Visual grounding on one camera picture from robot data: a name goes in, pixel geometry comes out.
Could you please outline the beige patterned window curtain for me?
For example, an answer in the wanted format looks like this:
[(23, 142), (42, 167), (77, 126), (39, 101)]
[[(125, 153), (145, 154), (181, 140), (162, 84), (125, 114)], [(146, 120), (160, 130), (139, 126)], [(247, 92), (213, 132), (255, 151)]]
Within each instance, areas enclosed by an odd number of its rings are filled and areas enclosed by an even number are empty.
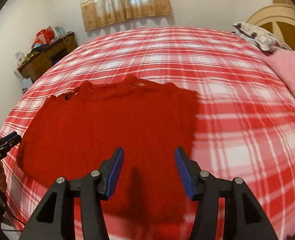
[(169, 0), (80, 0), (85, 31), (135, 18), (171, 15)]

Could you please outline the grey white patterned pillow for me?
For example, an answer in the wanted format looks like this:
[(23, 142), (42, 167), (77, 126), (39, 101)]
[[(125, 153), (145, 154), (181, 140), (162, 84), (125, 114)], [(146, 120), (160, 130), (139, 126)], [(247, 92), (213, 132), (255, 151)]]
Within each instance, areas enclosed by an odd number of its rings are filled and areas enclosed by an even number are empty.
[(279, 49), (292, 51), (291, 47), (287, 43), (262, 27), (244, 22), (234, 23), (233, 27), (234, 33), (239, 38), (258, 47), (264, 52), (272, 54)]

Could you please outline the red white plaid bedspread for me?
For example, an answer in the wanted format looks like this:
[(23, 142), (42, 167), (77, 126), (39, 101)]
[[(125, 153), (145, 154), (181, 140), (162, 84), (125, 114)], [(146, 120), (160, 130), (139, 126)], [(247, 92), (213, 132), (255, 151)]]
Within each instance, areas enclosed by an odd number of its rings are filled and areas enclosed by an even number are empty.
[[(295, 233), (295, 98), (266, 64), (266, 55), (232, 33), (144, 28), (88, 41), (33, 84), (9, 113), (0, 136), (17, 132), (23, 137), (51, 96), (86, 81), (105, 85), (130, 75), (195, 91), (199, 110), (188, 156), (218, 178), (243, 178), (277, 237)], [(18, 166), (18, 149), (3, 163), (9, 209), (26, 223), (48, 187)], [(181, 223), (142, 223), (105, 213), (109, 236), (188, 239), (197, 205), (185, 198)]]

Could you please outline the cream wooden headboard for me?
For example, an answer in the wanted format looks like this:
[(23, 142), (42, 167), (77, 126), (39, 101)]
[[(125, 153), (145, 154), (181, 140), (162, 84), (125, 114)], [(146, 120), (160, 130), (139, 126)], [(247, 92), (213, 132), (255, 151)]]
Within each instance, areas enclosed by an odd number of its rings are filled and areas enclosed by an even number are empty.
[(267, 29), (295, 50), (295, 7), (273, 4), (261, 8), (247, 23)]

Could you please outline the brown wooden desk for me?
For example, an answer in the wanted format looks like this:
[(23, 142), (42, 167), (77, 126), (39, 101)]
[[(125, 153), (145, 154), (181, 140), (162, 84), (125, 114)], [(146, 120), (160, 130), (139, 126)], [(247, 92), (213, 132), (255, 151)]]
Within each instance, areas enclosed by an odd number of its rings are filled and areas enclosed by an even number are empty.
[(28, 56), (28, 59), (18, 68), (19, 74), (23, 78), (31, 78), (34, 83), (47, 70), (54, 66), (69, 53), (77, 48), (74, 32), (68, 32), (52, 44), (46, 45), (36, 54)]

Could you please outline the red gift bag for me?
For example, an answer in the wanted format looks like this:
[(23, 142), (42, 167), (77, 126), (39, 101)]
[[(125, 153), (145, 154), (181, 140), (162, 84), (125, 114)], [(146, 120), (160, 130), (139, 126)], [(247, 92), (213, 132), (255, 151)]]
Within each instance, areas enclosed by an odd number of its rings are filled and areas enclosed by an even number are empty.
[(54, 32), (49, 29), (42, 29), (36, 34), (36, 38), (41, 42), (41, 44), (51, 43), (54, 37)]

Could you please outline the pink floral blanket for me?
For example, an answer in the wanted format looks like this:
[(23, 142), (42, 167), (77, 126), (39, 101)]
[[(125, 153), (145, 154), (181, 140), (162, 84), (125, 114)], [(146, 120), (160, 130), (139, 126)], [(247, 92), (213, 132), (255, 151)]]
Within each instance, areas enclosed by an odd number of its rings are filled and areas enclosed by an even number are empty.
[(279, 49), (266, 58), (266, 64), (283, 81), (295, 98), (295, 51)]

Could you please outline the red knitted sweater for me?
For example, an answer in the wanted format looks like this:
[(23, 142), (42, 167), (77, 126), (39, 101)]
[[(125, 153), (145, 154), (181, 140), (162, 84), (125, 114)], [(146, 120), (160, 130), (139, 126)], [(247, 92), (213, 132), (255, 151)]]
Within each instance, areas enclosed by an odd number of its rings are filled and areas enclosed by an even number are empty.
[(195, 91), (133, 75), (117, 83), (84, 82), (51, 96), (23, 135), (17, 164), (44, 186), (63, 176), (81, 178), (125, 153), (114, 196), (105, 213), (142, 223), (181, 223), (186, 198), (175, 149), (190, 154), (199, 110)]

